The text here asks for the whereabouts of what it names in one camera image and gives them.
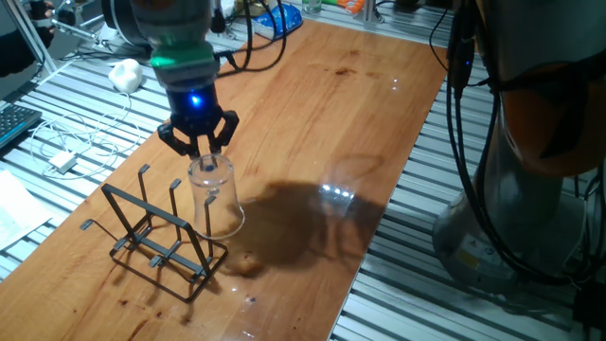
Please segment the operator hand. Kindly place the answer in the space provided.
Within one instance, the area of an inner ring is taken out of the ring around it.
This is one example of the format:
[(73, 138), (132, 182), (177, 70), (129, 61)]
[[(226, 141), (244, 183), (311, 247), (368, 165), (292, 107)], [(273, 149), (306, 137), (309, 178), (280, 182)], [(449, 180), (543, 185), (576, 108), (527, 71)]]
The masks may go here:
[(54, 5), (46, 0), (30, 0), (29, 13), (35, 28), (53, 28), (52, 18)]

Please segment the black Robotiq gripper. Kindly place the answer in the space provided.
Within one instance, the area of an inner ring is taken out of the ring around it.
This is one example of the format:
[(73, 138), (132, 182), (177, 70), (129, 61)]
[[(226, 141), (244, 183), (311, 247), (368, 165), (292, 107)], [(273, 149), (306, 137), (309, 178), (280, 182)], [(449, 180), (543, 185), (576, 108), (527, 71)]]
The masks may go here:
[[(176, 153), (190, 159), (199, 157), (196, 136), (200, 135), (207, 135), (211, 153), (221, 153), (222, 147), (230, 143), (240, 118), (235, 111), (221, 111), (214, 84), (187, 91), (168, 91), (167, 96), (170, 121), (159, 125), (157, 134)], [(215, 130), (221, 121), (223, 127), (216, 135)], [(189, 136), (188, 143), (175, 135), (177, 130)]]

